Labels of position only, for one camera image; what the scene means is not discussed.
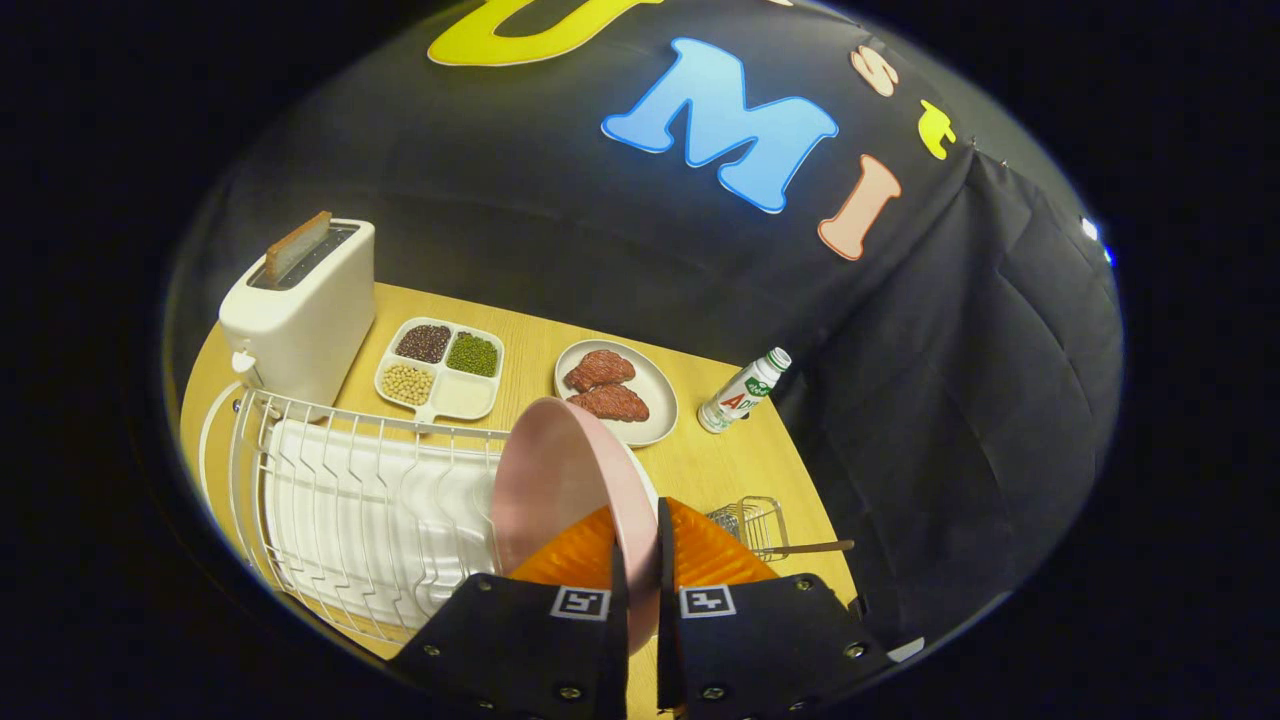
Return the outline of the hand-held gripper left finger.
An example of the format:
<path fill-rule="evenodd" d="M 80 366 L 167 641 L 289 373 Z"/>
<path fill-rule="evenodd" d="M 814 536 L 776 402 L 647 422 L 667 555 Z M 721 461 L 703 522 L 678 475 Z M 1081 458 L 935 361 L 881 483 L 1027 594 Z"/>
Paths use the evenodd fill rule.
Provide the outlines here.
<path fill-rule="evenodd" d="M 476 573 L 390 660 L 435 719 L 622 719 L 628 589 L 600 506 L 500 577 Z"/>

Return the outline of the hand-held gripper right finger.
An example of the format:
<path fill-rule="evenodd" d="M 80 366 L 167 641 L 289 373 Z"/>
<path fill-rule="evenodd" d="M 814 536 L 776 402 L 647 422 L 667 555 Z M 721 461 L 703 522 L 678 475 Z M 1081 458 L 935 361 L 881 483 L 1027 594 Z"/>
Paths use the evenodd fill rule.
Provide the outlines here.
<path fill-rule="evenodd" d="M 812 573 L 682 583 L 695 511 L 660 498 L 657 703 L 677 719 L 822 719 L 893 667 Z"/>

